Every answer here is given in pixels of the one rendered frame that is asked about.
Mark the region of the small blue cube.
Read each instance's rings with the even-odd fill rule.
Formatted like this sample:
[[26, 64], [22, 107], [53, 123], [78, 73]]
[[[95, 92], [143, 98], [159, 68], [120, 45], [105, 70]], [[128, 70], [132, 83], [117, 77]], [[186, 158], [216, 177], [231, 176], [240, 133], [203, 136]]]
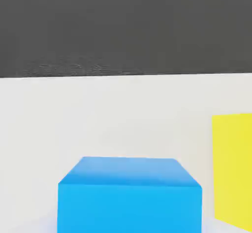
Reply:
[[175, 159], [83, 157], [58, 184], [57, 233], [201, 233], [202, 188]]

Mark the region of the large yellow box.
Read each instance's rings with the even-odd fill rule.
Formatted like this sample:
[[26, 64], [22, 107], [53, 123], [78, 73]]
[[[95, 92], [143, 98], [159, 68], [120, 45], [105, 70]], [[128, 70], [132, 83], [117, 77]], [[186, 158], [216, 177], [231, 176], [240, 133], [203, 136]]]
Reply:
[[252, 114], [212, 117], [215, 218], [252, 232]]

